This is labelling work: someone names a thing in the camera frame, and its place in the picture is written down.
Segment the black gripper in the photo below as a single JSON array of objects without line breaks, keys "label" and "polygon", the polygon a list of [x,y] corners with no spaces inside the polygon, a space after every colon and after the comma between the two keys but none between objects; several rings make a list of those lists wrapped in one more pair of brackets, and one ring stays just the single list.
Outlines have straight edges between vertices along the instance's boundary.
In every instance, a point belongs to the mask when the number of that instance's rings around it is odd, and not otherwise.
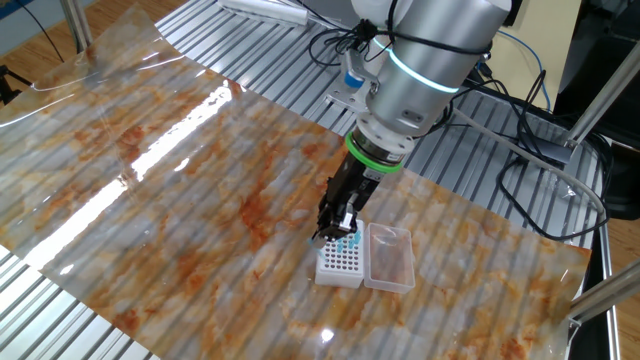
[{"label": "black gripper", "polygon": [[357,230],[357,210],[365,205],[380,183],[380,172],[357,159],[344,159],[328,180],[327,202],[319,206],[316,239],[339,239]]}]

